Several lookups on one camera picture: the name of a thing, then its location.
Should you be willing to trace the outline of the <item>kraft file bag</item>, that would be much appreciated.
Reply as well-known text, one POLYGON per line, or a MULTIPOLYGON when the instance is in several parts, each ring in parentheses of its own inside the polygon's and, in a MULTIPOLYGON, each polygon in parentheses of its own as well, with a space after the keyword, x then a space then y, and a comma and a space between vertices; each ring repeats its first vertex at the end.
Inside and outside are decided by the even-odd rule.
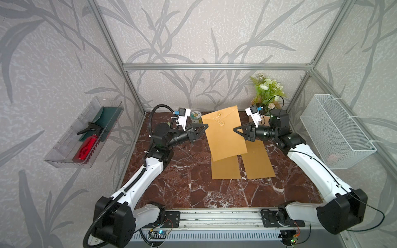
POLYGON ((202 121, 208 124, 205 133, 214 161, 247 153, 244 138, 233 131, 241 126, 237 106, 206 114, 202 121))
POLYGON ((247 153, 242 154, 247 179, 275 177, 273 166, 262 141, 246 141, 247 153))
POLYGON ((237 156, 225 158, 218 161, 214 161, 213 158, 211 158, 211 169, 213 180, 241 178, 237 156))

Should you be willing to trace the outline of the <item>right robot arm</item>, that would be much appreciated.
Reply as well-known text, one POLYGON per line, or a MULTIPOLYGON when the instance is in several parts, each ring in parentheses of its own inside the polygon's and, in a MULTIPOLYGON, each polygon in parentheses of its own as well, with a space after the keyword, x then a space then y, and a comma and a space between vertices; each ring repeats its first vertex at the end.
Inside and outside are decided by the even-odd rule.
POLYGON ((289 115, 284 110, 273 109, 269 124, 260 125, 261 107, 251 106, 246 114, 252 123, 234 128, 234 132, 246 141, 275 142, 277 147, 294 161, 315 184, 323 198, 321 204, 305 204, 288 201, 279 205, 278 210, 261 210, 265 227, 291 227, 298 222, 320 224, 331 234, 345 230, 363 222, 368 196, 362 189, 353 189, 333 173, 312 151, 307 142, 289 127, 289 115))

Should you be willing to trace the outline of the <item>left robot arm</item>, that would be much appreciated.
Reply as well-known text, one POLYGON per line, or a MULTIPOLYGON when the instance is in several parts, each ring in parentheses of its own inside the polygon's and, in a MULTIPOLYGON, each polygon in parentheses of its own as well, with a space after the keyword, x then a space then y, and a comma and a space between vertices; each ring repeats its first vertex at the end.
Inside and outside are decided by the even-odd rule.
POLYGON ((151 135, 151 145, 140 169, 112 196, 101 197, 95 204, 93 223, 83 238, 83 247, 90 248, 89 239, 93 237, 102 241, 98 248, 108 244, 123 248, 143 227, 161 225, 165 217, 161 205, 153 203, 136 209, 136 204, 171 162, 173 147, 187 141, 194 143, 207 128, 207 124, 193 123, 183 131, 172 129, 167 123, 159 124, 151 135))

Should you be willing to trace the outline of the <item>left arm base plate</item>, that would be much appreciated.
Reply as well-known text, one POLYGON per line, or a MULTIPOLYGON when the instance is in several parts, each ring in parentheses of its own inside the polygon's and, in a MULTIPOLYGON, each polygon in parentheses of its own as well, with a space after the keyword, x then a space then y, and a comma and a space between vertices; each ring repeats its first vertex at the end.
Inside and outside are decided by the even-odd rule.
POLYGON ((180 211, 161 210, 159 217, 155 222, 145 225, 143 228, 165 227, 165 228, 178 228, 181 219, 180 211))

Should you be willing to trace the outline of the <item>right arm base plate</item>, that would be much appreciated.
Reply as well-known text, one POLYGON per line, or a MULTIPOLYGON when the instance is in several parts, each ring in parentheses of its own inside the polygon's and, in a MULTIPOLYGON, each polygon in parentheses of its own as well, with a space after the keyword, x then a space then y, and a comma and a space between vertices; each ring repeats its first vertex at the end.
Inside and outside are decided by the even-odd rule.
POLYGON ((305 227, 306 224, 301 220, 292 220, 284 210, 262 209, 260 211, 264 227, 274 228, 294 228, 305 227))

